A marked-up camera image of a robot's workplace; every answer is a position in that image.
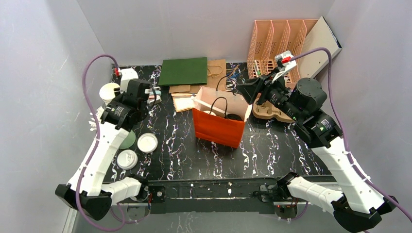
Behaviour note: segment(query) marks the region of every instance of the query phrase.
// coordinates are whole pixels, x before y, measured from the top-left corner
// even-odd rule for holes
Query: green folder
[[[207,83],[207,57],[164,60],[159,85],[187,85]]]

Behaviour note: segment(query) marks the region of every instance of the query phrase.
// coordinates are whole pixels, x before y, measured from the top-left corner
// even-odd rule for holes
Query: black metal frame
[[[336,184],[335,178],[330,175],[303,177],[314,183]],[[252,193],[259,191],[262,185],[275,185],[280,178],[148,181],[149,192],[152,194],[151,214],[192,211],[274,214],[273,202],[261,202]],[[290,204],[290,201],[283,199],[274,201]],[[126,199],[123,203],[136,202]]]

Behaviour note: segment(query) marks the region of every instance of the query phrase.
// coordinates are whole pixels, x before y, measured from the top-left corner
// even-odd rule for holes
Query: white wall
[[[333,0],[77,0],[105,52],[123,65],[207,56],[246,61],[255,19],[315,18]]]
[[[332,92],[351,151],[412,212],[412,2],[336,0],[326,20],[342,44]],[[326,87],[326,78],[322,81]],[[398,210],[372,233],[411,232]]]
[[[2,0],[0,53],[0,232],[58,233],[69,208],[54,190],[93,138],[81,73],[103,49],[76,1]],[[90,71],[94,104],[110,69]]]

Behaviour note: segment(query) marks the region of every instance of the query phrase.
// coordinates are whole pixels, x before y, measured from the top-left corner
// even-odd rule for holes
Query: green paper
[[[164,60],[159,85],[188,85],[207,83],[207,57]]]
[[[123,140],[123,142],[120,144],[119,149],[127,149],[131,147],[136,141],[136,134],[132,130],[130,133],[127,135],[127,137]]]

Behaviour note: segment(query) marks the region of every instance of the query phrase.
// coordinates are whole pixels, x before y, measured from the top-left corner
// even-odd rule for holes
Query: red paper bag
[[[225,99],[227,100],[226,114],[236,114],[241,117],[241,121],[223,118],[226,109]],[[209,114],[215,100],[212,112],[216,116]],[[242,95],[202,87],[194,99],[193,122],[196,137],[237,148],[242,140],[245,121],[251,110],[252,105],[248,105]]]

